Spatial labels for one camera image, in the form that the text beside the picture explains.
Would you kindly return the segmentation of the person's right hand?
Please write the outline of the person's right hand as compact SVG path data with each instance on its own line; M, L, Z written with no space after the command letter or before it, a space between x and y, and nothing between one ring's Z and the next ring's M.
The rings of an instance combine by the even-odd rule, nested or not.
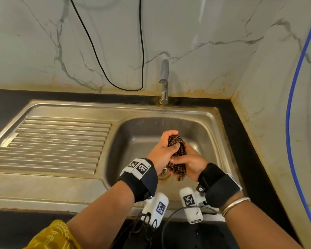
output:
M186 150L186 176L198 182L199 175L208 165L208 161L194 150L188 142L185 142Z

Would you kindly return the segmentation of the person's left hand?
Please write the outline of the person's left hand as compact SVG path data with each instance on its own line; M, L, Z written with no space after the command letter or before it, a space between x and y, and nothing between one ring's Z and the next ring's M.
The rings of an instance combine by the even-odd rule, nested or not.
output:
M162 170L167 166L172 155L176 152L168 151L168 139L172 135L178 135L177 130L168 130L163 132L159 143L153 148L150 154L147 156L156 170L157 175L159 175Z

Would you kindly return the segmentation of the person's left forearm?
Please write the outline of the person's left forearm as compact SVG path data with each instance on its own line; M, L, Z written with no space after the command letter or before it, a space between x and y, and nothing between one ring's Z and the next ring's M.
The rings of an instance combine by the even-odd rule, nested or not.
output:
M67 226L82 249L109 249L135 202L130 187L117 182Z

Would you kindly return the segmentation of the person's right forearm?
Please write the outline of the person's right forearm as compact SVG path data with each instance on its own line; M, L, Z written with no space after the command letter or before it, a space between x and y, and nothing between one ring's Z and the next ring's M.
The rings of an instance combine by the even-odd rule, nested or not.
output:
M222 212L242 191L219 208ZM284 229L251 201L244 201L225 215L225 221L240 249L303 249Z

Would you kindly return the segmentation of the sink drain strainer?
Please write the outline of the sink drain strainer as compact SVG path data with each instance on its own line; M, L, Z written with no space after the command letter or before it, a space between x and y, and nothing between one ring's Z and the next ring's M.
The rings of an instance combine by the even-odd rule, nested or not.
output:
M158 175L158 180L166 180L170 178L171 174L167 167L165 167L162 172Z

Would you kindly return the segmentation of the steel tap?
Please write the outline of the steel tap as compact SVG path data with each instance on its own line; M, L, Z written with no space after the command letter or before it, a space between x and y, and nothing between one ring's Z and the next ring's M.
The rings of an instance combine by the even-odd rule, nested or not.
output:
M161 63L160 81L162 84L160 104L167 105L169 103L168 96L168 79L169 79L169 60L164 59Z

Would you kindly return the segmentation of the silver bangle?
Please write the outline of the silver bangle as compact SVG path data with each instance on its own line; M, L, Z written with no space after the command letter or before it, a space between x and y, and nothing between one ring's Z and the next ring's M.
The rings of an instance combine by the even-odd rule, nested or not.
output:
M236 205L244 202L244 201L251 201L251 199L249 197L241 197L237 200L235 200L234 202L232 202L231 204L229 204L223 211L222 211L222 216L225 218L225 215L228 213L229 210L231 210L233 207L235 207Z

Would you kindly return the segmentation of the stainless steel sink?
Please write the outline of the stainless steel sink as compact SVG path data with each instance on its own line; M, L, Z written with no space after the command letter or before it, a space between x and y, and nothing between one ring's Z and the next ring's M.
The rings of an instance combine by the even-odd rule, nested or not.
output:
M245 188L215 106L34 100L0 131L0 210L78 213L167 130Z

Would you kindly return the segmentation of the yellow patterned sleeve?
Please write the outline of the yellow patterned sleeve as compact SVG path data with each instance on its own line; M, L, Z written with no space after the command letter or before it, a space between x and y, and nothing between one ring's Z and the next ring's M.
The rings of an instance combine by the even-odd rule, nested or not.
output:
M54 220L36 234L23 249L82 249L67 224Z

